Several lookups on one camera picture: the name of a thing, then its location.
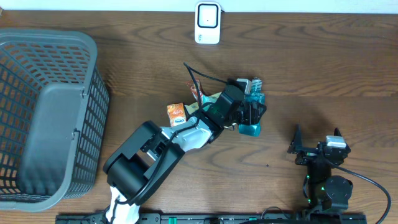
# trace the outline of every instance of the wooden table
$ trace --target wooden table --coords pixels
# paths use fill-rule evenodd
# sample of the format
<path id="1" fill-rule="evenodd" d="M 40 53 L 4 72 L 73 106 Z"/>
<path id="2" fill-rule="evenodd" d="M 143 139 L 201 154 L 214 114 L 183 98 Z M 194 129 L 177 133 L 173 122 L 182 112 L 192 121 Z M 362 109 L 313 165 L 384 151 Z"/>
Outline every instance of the wooden table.
<path id="1" fill-rule="evenodd" d="M 0 223 L 53 223 L 59 213 L 108 206 L 105 160 L 142 122 L 168 125 L 166 105 L 194 102 L 182 62 L 222 79 L 263 79 L 268 111 L 260 137 L 225 131 L 187 153 L 144 208 L 253 213 L 305 207 L 306 167 L 286 153 L 299 123 L 308 146 L 339 127 L 352 148 L 342 166 L 385 186 L 393 199 L 385 223 L 398 222 L 398 16 L 224 13 L 218 45 L 195 43 L 194 13 L 5 11 L 0 27 L 91 35 L 111 90 L 94 189 L 43 213 L 0 212 Z M 209 94 L 224 87 L 201 81 Z M 354 183 L 348 211 L 364 212 L 368 223 L 378 220 L 384 194 L 356 177 L 333 174 Z"/>

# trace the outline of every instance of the gray plastic basket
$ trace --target gray plastic basket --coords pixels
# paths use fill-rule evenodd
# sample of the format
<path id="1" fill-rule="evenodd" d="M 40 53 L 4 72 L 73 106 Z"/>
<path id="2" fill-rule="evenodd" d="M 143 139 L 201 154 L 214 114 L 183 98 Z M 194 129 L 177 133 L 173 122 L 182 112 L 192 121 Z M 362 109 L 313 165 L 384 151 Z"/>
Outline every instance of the gray plastic basket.
<path id="1" fill-rule="evenodd" d="M 38 212 L 93 185 L 109 95 L 79 32 L 0 29 L 0 209 Z"/>

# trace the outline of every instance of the electrical wire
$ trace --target electrical wire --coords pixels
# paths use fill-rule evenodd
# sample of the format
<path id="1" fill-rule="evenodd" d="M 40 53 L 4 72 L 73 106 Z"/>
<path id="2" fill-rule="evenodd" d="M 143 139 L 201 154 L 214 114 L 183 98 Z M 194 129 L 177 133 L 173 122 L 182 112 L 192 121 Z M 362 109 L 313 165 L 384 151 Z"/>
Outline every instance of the electrical wire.
<path id="1" fill-rule="evenodd" d="M 195 85 L 195 88 L 197 89 L 197 97 L 198 97 L 198 106 L 199 106 L 199 110 L 201 109 L 201 98 L 200 98 L 200 91 L 199 91 L 199 86 L 198 86 L 198 82 L 196 80 L 196 78 L 193 76 L 192 71 L 194 71 L 191 67 L 189 67 L 189 65 L 187 63 L 183 63 L 184 66 L 187 68 L 189 75 L 191 76 L 191 79 L 193 81 L 193 84 Z"/>
<path id="2" fill-rule="evenodd" d="M 203 74 L 202 72 L 196 71 L 195 69 L 193 69 L 192 67 L 190 67 L 189 65 L 187 65 L 185 62 L 184 62 L 184 65 L 187 67 L 187 69 L 189 69 L 189 70 L 195 72 L 195 73 L 198 74 L 198 75 L 201 75 L 201 76 L 203 76 L 203 77 L 205 77 L 205 78 L 208 78 L 208 79 L 211 79 L 211 80 L 214 80 L 214 81 L 218 81 L 218 82 L 222 82 L 222 83 L 224 83 L 224 84 L 227 84 L 227 82 L 224 81 L 224 80 L 220 80 L 220 79 L 218 79 L 218 78 L 211 77 L 211 76 L 209 76 L 209 75 Z"/>
<path id="3" fill-rule="evenodd" d="M 304 194 L 305 198 L 308 198 L 307 183 L 308 183 L 308 176 L 306 175 L 305 178 L 304 178 L 304 183 L 303 183 L 303 194 Z"/>
<path id="4" fill-rule="evenodd" d="M 118 203 L 117 203 L 118 201 L 119 201 L 119 197 L 117 197 L 114 200 L 114 206 L 113 206 L 113 210 L 112 210 L 112 218 L 111 218 L 110 224 L 113 224 L 113 221 L 116 218 L 116 206 L 118 206 Z"/>
<path id="5" fill-rule="evenodd" d="M 263 213 L 261 214 L 261 219 L 264 219 L 266 213 L 268 212 L 268 210 L 270 210 L 270 209 L 272 209 L 272 208 L 278 209 L 282 214 L 284 214 L 284 216 L 285 216 L 287 219 L 289 219 L 289 217 L 284 213 L 284 211 L 283 211 L 282 209 L 280 209 L 279 207 L 276 207 L 276 206 L 271 206 L 271 207 L 268 207 L 267 209 L 265 209 L 265 210 L 263 211 Z"/>
<path id="6" fill-rule="evenodd" d="M 389 213 L 389 211 L 390 211 L 390 208 L 391 208 L 391 196 L 390 196 L 389 192 L 388 192 L 383 186 L 381 186 L 380 184 L 378 184 L 376 181 L 374 181 L 374 180 L 372 180 L 372 179 L 369 179 L 369 178 L 367 178 L 367 177 L 365 177 L 365 176 L 363 176 L 363 175 L 361 175 L 361 174 L 357 174 L 357 173 L 355 173 L 355 172 L 353 172 L 353 171 L 351 171 L 351 170 L 342 168 L 342 167 L 340 167 L 340 166 L 338 166 L 338 165 L 336 165 L 336 164 L 330 162 L 330 161 L 325 157 L 323 151 L 322 151 L 320 154 L 321 154 L 322 158 L 325 160 L 325 162 L 326 162 L 327 164 L 329 164 L 329 166 L 331 166 L 331 167 L 333 167 L 333 168 L 336 168 L 336 169 L 339 169 L 339 170 L 341 170 L 341 171 L 344 171 L 344 172 L 346 172 L 346 173 L 348 173 L 348 174 L 354 175 L 354 176 L 356 176 L 356 177 L 359 177 L 360 179 L 366 180 L 366 181 L 368 181 L 369 183 L 371 183 L 371 184 L 375 185 L 376 187 L 380 188 L 380 189 L 385 193 L 385 195 L 386 195 L 386 197 L 387 197 L 387 207 L 386 207 L 386 210 L 384 211 L 383 215 L 381 216 L 381 218 L 376 222 L 376 224 L 380 224 L 380 223 L 387 217 L 387 215 L 388 215 L 388 213 Z"/>

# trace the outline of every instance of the white device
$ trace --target white device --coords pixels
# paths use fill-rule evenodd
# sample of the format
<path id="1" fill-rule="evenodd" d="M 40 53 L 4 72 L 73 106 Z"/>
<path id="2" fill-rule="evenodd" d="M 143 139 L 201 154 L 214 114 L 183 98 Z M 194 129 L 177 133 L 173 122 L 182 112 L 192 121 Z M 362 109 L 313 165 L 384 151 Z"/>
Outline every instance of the white device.
<path id="1" fill-rule="evenodd" d="M 221 32 L 221 6 L 216 2 L 199 2 L 195 10 L 195 41 L 217 44 Z"/>

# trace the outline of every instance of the black cable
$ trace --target black cable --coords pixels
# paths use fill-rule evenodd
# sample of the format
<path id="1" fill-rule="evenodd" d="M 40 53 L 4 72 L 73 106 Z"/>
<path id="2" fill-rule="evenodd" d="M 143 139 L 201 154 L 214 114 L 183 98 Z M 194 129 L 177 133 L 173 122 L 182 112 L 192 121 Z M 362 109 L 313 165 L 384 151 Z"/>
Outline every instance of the black cable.
<path id="1" fill-rule="evenodd" d="M 214 81 L 218 81 L 218 82 L 222 82 L 222 83 L 224 83 L 224 84 L 227 84 L 227 82 L 224 81 L 224 80 L 220 80 L 220 79 L 218 79 L 218 78 L 211 77 L 211 76 L 209 76 L 209 75 L 203 74 L 202 72 L 196 71 L 195 69 L 193 69 L 192 67 L 190 67 L 189 65 L 187 65 L 185 62 L 184 62 L 184 65 L 185 65 L 189 70 L 192 70 L 193 72 L 195 72 L 195 73 L 198 74 L 198 75 L 201 75 L 201 76 L 203 76 L 203 77 L 205 77 L 205 78 L 208 78 L 208 79 L 211 79 L 211 80 L 214 80 Z"/>
<path id="2" fill-rule="evenodd" d="M 198 82 L 197 82 L 197 80 L 195 79 L 195 77 L 193 76 L 193 74 L 192 74 L 192 72 L 191 72 L 192 68 L 189 67 L 189 65 L 188 65 L 187 63 L 185 63 L 185 62 L 184 62 L 183 64 L 184 64 L 184 66 L 186 66 L 186 68 L 188 69 L 188 72 L 189 72 L 189 75 L 190 75 L 191 78 L 192 78 L 193 84 L 195 85 L 195 88 L 197 89 L 198 106 L 199 106 L 199 110 L 200 110 L 200 109 L 201 109 L 201 98 L 200 98 L 200 91 L 199 91 Z"/>
<path id="3" fill-rule="evenodd" d="M 272 209 L 272 208 L 278 209 L 282 214 L 284 214 L 284 216 L 285 216 L 287 219 L 289 219 L 289 217 L 284 213 L 284 211 L 283 211 L 282 209 L 280 209 L 279 207 L 276 207 L 276 206 L 271 206 L 271 207 L 268 207 L 267 209 L 265 209 L 265 210 L 263 211 L 263 213 L 261 214 L 261 219 L 264 219 L 266 213 L 268 212 L 268 210 L 270 210 L 270 209 Z"/>
<path id="4" fill-rule="evenodd" d="M 384 211 L 383 215 L 382 215 L 381 218 L 379 219 L 379 221 L 376 222 L 376 224 L 380 224 L 380 223 L 387 217 L 388 212 L 390 211 L 390 208 L 391 208 L 391 196 L 390 196 L 390 194 L 388 193 L 388 191 L 387 191 L 383 186 L 381 186 L 380 184 L 378 184 L 376 181 L 374 181 L 374 180 L 372 180 L 372 179 L 369 179 L 369 178 L 367 178 L 367 177 L 365 177 L 365 176 L 363 176 L 363 175 L 361 175 L 361 174 L 357 174 L 357 173 L 355 173 L 355 172 L 353 172 L 353 171 L 351 171 L 351 170 L 342 168 L 342 167 L 340 167 L 340 166 L 338 166 L 338 165 L 336 165 L 336 164 L 330 162 L 330 161 L 325 157 L 325 155 L 323 154 L 323 152 L 321 152 L 320 154 L 321 154 L 322 158 L 325 160 L 325 162 L 326 162 L 327 164 L 329 164 L 329 166 L 331 166 L 331 167 L 333 167 L 333 168 L 336 168 L 336 169 L 339 169 L 339 170 L 342 170 L 342 171 L 344 171 L 344 172 L 346 172 L 346 173 L 348 173 L 348 174 L 354 175 L 354 176 L 356 176 L 356 177 L 359 177 L 360 179 L 366 180 L 366 181 L 370 182 L 371 184 L 375 185 L 376 187 L 380 188 L 380 189 L 385 193 L 385 195 L 387 196 L 387 207 L 386 207 L 386 210 Z"/>
<path id="5" fill-rule="evenodd" d="M 119 201 L 119 197 L 117 197 L 115 200 L 114 200 L 114 206 L 113 206 L 113 210 L 112 210 L 112 218 L 111 218 L 111 221 L 110 221 L 110 224 L 113 224 L 113 221 L 114 221 L 114 219 L 116 218 L 116 206 L 118 206 L 118 201 Z"/>
<path id="6" fill-rule="evenodd" d="M 303 194 L 305 198 L 308 198 L 307 194 L 307 183 L 308 183 L 308 175 L 305 176 L 304 178 L 304 184 L 303 184 Z"/>

